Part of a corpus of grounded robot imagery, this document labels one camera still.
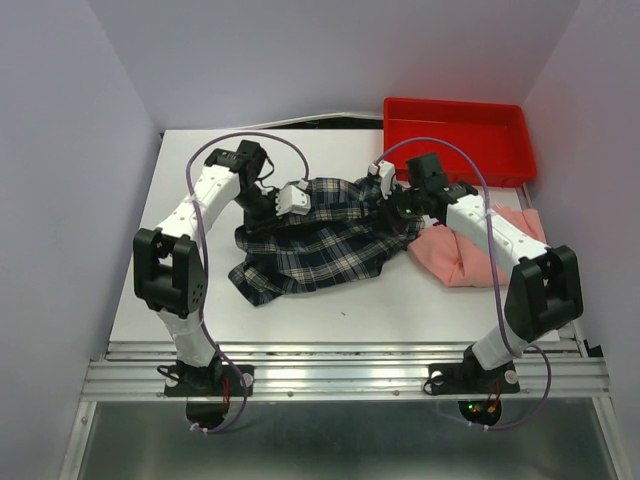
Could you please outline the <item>navy plaid skirt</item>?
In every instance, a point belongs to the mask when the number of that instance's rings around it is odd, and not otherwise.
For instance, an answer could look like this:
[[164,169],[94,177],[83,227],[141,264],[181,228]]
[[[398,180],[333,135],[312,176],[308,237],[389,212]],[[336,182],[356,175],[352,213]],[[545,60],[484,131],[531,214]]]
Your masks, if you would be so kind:
[[353,182],[316,178],[306,192],[308,214],[286,215],[271,233],[250,233],[243,226],[235,231],[245,258],[228,279],[255,307],[283,295],[375,278],[425,228],[421,217],[386,226],[380,181],[371,175]]

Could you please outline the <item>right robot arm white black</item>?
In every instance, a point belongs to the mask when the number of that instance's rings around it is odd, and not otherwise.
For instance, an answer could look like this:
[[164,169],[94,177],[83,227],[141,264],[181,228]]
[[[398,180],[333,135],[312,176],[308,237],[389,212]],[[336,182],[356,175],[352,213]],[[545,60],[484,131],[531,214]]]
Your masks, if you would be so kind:
[[460,366],[463,384],[482,390],[495,380],[496,369],[582,315],[577,256],[567,246],[551,247],[514,226],[489,206],[487,194],[466,182],[450,182],[437,154],[409,160],[408,169],[409,185],[403,188],[391,163],[379,159],[368,168],[380,182],[386,222],[429,216],[480,248],[492,271],[508,279],[506,298],[497,303],[497,327],[468,349]]

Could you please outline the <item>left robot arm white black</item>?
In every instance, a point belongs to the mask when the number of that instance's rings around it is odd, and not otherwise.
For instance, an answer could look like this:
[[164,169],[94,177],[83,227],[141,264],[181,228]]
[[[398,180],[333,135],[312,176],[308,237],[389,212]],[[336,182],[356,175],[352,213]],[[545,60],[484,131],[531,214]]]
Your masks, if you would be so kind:
[[198,180],[187,183],[182,203],[133,239],[134,293],[163,321],[178,360],[190,367],[188,382],[202,394],[215,392],[223,373],[212,363],[217,352],[200,318],[208,288],[206,235],[232,202],[244,210],[251,227],[276,218],[275,201],[257,185],[266,161],[257,142],[243,140],[234,151],[214,149]]

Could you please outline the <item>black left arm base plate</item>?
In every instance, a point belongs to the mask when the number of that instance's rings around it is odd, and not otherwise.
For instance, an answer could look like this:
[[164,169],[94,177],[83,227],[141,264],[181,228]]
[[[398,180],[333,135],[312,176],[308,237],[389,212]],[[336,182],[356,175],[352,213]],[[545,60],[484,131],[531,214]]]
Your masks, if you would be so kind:
[[164,395],[186,399],[187,420],[204,429],[223,425],[231,398],[244,397],[239,376],[228,364],[214,358],[207,367],[194,367],[182,361],[160,365],[156,371],[164,378]]

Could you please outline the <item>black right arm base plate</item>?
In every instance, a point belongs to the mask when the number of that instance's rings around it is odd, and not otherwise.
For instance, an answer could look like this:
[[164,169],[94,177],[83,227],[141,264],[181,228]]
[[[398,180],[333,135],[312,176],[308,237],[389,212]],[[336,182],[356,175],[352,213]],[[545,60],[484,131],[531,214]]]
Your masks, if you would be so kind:
[[501,418],[502,397],[519,393],[520,383],[512,362],[491,371],[463,363],[435,363],[427,366],[422,391],[432,397],[457,396],[464,420],[491,429]]

